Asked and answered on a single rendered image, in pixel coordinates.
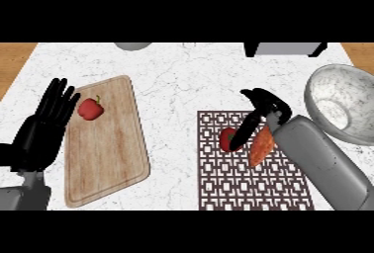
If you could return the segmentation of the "brown patterned placemat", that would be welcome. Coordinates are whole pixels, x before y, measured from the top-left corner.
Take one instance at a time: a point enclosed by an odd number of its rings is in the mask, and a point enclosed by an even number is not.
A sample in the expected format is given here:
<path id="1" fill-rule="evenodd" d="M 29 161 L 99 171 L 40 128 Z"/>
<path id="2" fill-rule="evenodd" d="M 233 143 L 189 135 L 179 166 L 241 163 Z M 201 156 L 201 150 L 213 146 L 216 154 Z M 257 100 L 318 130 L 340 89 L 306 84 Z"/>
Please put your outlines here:
<path id="1" fill-rule="evenodd" d="M 222 131 L 238 129 L 248 111 L 197 112 L 197 186 L 201 211 L 312 211 L 307 178 L 278 146 L 250 166 L 250 145 L 225 152 Z"/>

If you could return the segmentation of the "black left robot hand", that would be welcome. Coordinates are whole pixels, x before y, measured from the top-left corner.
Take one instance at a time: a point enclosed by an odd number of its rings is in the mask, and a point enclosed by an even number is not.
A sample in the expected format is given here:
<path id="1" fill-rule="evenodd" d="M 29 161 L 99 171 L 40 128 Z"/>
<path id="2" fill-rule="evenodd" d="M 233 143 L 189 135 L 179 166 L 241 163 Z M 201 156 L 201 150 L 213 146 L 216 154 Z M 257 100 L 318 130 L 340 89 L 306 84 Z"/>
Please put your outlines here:
<path id="1" fill-rule="evenodd" d="M 66 79 L 55 78 L 38 108 L 27 117 L 12 143 L 0 143 L 0 167 L 12 172 L 43 171 L 55 162 L 65 126 L 80 94 L 66 86 Z"/>

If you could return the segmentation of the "wooden cutting board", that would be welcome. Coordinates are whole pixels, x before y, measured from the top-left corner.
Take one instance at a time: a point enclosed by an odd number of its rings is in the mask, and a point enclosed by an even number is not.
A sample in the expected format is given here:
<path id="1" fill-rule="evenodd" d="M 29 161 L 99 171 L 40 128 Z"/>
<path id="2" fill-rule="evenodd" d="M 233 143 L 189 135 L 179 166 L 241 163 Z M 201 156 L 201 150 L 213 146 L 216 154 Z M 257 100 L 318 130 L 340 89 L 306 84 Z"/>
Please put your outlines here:
<path id="1" fill-rule="evenodd" d="M 75 89 L 63 138 L 63 199 L 77 208 L 143 181 L 151 174 L 131 80 L 126 75 Z M 87 121 L 77 113 L 96 97 L 103 114 Z"/>

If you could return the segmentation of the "red bell pepper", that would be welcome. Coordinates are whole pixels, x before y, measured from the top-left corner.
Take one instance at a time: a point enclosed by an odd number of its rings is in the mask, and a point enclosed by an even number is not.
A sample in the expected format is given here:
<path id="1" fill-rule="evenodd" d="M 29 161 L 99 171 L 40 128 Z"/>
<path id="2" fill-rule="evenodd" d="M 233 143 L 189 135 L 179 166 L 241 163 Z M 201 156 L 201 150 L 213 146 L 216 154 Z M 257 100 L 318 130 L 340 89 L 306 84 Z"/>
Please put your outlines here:
<path id="1" fill-rule="evenodd" d="M 77 109 L 78 115 L 87 120 L 93 121 L 103 114 L 103 107 L 99 104 L 100 98 L 87 98 Z"/>

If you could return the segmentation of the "grey and black appliance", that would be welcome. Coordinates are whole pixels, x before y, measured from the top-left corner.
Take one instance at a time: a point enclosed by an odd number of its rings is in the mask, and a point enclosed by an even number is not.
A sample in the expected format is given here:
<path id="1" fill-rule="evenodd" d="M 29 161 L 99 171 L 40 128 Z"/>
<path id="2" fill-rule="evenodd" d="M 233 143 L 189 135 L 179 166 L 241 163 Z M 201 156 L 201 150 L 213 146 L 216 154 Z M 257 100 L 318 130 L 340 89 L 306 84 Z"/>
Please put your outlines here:
<path id="1" fill-rule="evenodd" d="M 325 49 L 325 42 L 247 42 L 244 44 L 247 57 L 256 55 L 306 55 L 307 57 L 318 57 Z"/>

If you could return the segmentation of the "orange sweet potato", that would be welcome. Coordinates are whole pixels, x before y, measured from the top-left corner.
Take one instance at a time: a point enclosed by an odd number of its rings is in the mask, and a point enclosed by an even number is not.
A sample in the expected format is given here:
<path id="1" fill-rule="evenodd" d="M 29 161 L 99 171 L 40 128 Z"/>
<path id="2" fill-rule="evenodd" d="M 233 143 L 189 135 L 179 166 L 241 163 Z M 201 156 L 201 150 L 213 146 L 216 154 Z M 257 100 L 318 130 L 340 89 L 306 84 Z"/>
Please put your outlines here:
<path id="1" fill-rule="evenodd" d="M 251 167 L 256 167 L 262 163 L 263 159 L 272 152 L 273 147 L 275 147 L 275 139 L 272 137 L 269 127 L 265 126 L 260 129 L 250 146 L 248 161 Z"/>

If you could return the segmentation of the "red tomato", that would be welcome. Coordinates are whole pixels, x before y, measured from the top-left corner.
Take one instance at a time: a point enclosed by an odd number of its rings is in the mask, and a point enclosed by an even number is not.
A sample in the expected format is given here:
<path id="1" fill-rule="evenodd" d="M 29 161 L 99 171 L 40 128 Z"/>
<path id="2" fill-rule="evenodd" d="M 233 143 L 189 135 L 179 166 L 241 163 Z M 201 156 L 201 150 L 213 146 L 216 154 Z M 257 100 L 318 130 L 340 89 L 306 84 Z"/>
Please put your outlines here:
<path id="1" fill-rule="evenodd" d="M 219 135 L 219 147 L 225 152 L 232 152 L 242 148 L 235 128 L 228 127 L 222 130 Z"/>

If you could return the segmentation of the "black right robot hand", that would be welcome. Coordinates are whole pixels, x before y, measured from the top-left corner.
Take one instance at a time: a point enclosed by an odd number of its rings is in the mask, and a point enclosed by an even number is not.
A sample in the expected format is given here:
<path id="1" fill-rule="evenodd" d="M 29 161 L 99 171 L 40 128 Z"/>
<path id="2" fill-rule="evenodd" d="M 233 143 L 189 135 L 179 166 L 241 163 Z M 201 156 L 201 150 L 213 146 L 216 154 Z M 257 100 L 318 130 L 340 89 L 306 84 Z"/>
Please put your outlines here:
<path id="1" fill-rule="evenodd" d="M 293 111 L 282 99 L 262 88 L 242 89 L 239 93 L 250 99 L 254 111 L 247 115 L 242 124 L 229 142 L 229 150 L 235 151 L 247 142 L 254 129 L 270 113 L 279 112 L 278 125 L 281 126 L 291 118 Z"/>

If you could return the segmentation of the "grey round object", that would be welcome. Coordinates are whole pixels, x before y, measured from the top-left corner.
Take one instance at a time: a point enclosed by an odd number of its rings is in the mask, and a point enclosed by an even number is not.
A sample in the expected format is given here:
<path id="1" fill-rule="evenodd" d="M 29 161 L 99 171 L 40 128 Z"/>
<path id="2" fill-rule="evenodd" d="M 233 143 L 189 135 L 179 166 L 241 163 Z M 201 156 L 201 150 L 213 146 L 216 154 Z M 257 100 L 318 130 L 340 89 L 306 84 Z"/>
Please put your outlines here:
<path id="1" fill-rule="evenodd" d="M 148 42 L 118 42 L 115 44 L 123 50 L 134 51 L 148 47 L 151 44 Z"/>

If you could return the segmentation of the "white marble bowl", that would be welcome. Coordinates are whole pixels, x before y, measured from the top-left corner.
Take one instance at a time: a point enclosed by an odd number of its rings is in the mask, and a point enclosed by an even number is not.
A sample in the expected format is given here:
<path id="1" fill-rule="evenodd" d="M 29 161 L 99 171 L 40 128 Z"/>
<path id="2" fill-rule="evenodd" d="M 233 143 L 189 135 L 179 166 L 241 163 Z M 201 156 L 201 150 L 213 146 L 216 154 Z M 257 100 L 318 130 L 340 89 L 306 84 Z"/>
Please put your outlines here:
<path id="1" fill-rule="evenodd" d="M 318 127 L 338 140 L 374 146 L 374 75 L 346 65 L 328 64 L 313 73 L 304 103 Z"/>

